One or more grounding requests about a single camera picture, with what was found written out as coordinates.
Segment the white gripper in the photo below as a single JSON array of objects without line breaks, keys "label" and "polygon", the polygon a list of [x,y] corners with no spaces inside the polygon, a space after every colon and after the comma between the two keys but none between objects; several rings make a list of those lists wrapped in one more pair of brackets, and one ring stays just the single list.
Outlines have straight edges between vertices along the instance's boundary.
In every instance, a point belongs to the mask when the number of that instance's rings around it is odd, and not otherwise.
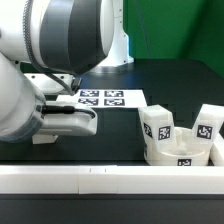
[{"label": "white gripper", "polygon": [[43,125],[38,134],[92,136],[97,132],[98,116],[82,103],[48,101],[42,109]]}]

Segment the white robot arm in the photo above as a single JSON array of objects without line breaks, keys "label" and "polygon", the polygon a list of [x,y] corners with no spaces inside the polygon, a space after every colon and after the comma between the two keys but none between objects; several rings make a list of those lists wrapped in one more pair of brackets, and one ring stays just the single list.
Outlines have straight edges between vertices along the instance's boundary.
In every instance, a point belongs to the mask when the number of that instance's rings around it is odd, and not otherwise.
[{"label": "white robot arm", "polygon": [[93,109],[46,97],[73,96],[80,74],[133,62],[123,9],[124,0],[0,0],[0,141],[96,133]]}]

